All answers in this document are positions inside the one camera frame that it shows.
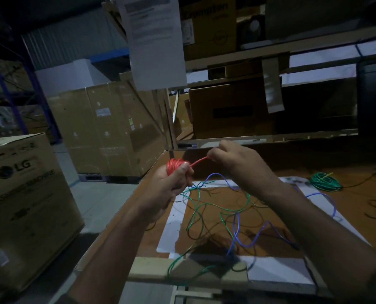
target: blue floor line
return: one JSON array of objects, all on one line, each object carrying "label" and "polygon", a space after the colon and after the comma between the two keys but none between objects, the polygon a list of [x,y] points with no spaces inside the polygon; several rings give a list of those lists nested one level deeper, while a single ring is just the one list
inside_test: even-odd
[{"label": "blue floor line", "polygon": [[78,184],[80,182],[80,179],[77,179],[76,181],[72,182],[69,184],[69,187],[72,188],[74,187],[76,184]]}]

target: lg logo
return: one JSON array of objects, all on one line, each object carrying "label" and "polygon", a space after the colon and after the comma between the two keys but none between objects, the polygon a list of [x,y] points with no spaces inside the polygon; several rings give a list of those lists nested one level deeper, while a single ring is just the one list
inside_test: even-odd
[{"label": "lg logo", "polygon": [[20,171],[23,171],[24,169],[29,168],[29,167],[30,167],[29,160],[23,160],[21,163],[16,163],[16,164],[13,165],[13,167],[7,166],[7,165],[1,166],[0,167],[0,178],[1,179],[11,178],[14,171],[20,172]]}]

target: concrete floor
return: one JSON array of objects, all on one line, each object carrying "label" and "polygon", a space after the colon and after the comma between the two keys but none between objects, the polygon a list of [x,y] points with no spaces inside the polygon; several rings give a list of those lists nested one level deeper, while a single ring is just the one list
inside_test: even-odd
[{"label": "concrete floor", "polygon": [[[53,304],[75,280],[73,268],[137,185],[79,182],[77,172],[64,144],[54,145],[58,162],[82,214],[85,227],[69,247],[36,279],[15,304]],[[120,303],[170,302],[172,286],[127,282]]]}]

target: coiled red wire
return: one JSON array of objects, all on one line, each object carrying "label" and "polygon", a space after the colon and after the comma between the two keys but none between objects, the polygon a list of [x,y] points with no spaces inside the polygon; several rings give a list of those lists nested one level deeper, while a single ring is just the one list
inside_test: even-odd
[{"label": "coiled red wire", "polygon": [[[196,163],[201,162],[202,160],[206,159],[207,157],[203,157],[202,159],[199,159],[198,161],[195,161],[194,163],[190,163],[190,167],[193,167]],[[183,159],[171,159],[170,161],[167,162],[167,175],[170,176],[177,168],[180,167],[182,163],[184,163],[185,160]]]}]

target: hand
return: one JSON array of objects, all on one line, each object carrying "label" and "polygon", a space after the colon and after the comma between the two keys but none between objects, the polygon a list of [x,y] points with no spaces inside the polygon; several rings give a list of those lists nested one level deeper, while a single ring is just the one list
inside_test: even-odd
[{"label": "hand", "polygon": [[207,156],[222,164],[243,190],[262,201],[283,184],[255,150],[235,142],[222,140]]},{"label": "hand", "polygon": [[156,170],[146,192],[137,202],[138,211],[149,223],[160,219],[168,204],[192,185],[194,171],[189,166],[188,162],[184,162],[170,176],[167,175],[166,165]]}]

